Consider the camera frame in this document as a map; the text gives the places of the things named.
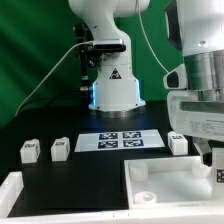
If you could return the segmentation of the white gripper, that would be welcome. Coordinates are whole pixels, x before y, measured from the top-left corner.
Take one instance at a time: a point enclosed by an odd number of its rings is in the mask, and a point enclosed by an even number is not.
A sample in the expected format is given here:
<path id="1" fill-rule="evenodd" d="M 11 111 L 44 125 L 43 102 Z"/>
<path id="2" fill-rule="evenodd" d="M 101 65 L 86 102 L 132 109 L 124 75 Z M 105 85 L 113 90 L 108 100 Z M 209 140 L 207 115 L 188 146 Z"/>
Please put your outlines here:
<path id="1" fill-rule="evenodd" d="M 224 102 L 199 101 L 193 91 L 170 91 L 167 107 L 172 129 L 194 137 L 202 164 L 211 167 L 212 150 L 207 139 L 224 142 Z"/>

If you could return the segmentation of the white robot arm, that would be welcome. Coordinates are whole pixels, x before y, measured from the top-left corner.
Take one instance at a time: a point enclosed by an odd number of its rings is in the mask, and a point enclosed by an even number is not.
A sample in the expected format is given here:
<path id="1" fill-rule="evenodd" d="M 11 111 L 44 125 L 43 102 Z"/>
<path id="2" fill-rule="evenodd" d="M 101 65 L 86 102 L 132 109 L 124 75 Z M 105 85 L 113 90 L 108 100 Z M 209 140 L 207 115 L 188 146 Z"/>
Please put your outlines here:
<path id="1" fill-rule="evenodd" d="M 145 105 L 132 73 L 131 40 L 116 17 L 135 15 L 150 0 L 68 0 L 93 35 L 98 77 L 90 108 L 125 114 Z M 191 136 L 202 162 L 224 167 L 224 0 L 171 0 L 165 8 L 168 40 L 183 63 L 163 78 L 172 129 Z"/>

